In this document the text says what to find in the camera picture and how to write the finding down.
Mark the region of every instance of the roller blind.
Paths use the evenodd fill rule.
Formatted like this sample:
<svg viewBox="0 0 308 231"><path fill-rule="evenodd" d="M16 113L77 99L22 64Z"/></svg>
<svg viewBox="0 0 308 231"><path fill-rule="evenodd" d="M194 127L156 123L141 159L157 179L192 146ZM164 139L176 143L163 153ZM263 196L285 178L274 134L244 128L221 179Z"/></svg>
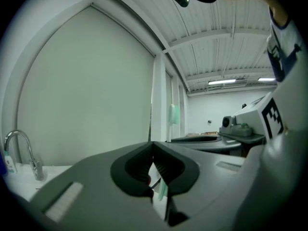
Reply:
<svg viewBox="0 0 308 231"><path fill-rule="evenodd" d="M26 78L18 128L46 166L148 140L154 58L89 7L45 44ZM19 140L22 161L28 163Z"/></svg>

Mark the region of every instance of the white ceiling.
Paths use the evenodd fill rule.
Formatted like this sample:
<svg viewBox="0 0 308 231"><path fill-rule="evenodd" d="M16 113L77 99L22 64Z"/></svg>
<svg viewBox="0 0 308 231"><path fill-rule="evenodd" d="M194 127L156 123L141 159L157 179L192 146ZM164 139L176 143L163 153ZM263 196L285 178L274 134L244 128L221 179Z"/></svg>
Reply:
<svg viewBox="0 0 308 231"><path fill-rule="evenodd" d="M265 85L258 83L259 77L273 77L266 53L270 17L265 3L191 0L182 8L174 0L132 1L168 42L163 52L170 54L189 93L204 93L208 81L223 78L247 79L249 89L258 89Z"/></svg>

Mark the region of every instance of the faucet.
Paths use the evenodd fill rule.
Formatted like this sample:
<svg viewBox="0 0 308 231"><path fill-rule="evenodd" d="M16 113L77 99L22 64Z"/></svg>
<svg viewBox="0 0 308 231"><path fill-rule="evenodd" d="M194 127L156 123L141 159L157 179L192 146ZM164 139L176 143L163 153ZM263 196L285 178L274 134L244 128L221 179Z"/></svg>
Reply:
<svg viewBox="0 0 308 231"><path fill-rule="evenodd" d="M6 152L9 151L9 142L10 142L11 138L14 137L15 135L21 135L26 140L26 146L27 146L27 149L28 149L28 152L29 152L29 157L30 157L30 166L32 168L34 177L35 177L36 180L43 180L44 175L43 175L42 163L35 160L35 158L32 154L29 138L24 132L22 132L21 130L13 130L13 131L9 132L8 135L5 137L5 140L4 140L4 150Z"/></svg>

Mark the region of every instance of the ceiling beam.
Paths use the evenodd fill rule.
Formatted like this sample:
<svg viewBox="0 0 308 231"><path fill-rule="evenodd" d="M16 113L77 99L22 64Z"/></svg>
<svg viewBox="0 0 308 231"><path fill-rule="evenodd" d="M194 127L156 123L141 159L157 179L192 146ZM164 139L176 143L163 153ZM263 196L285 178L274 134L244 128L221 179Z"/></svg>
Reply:
<svg viewBox="0 0 308 231"><path fill-rule="evenodd" d="M255 90L274 90L277 88L277 85L268 85L268 86L252 86L252 87L237 87L237 88L225 88L217 90L198 90L191 91L187 95L189 97L201 96L201 95L214 95L228 92L243 92L243 91L255 91Z"/></svg>
<svg viewBox="0 0 308 231"><path fill-rule="evenodd" d="M205 73L200 75L193 75L186 77L187 81L194 81L194 80L213 80L213 79L220 79L222 78L223 71ZM274 72L271 67L269 68L242 68L242 69L233 69L227 70L224 72L224 76L232 76L232 75L268 75L269 77L274 76Z"/></svg>
<svg viewBox="0 0 308 231"><path fill-rule="evenodd" d="M245 28L235 28L235 29L220 29L212 30L202 33L197 33L191 36L187 36L170 43L170 47L163 50L163 53L174 51L180 47L191 45L203 40L208 39L223 39L223 38L235 38L235 37L259 37L266 39L270 35L270 32L258 29L245 29Z"/></svg>

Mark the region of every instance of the ceiling light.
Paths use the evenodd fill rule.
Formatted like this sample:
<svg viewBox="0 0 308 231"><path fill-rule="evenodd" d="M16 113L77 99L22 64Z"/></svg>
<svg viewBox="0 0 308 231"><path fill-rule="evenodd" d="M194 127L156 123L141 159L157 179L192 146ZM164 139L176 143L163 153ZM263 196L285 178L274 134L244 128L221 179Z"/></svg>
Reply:
<svg viewBox="0 0 308 231"><path fill-rule="evenodd" d="M274 81L275 78L259 78L258 81Z"/></svg>
<svg viewBox="0 0 308 231"><path fill-rule="evenodd" d="M217 80L217 81L210 81L209 85L216 85L216 84L223 84L223 83L232 83L235 82L236 79L224 79L224 80Z"/></svg>

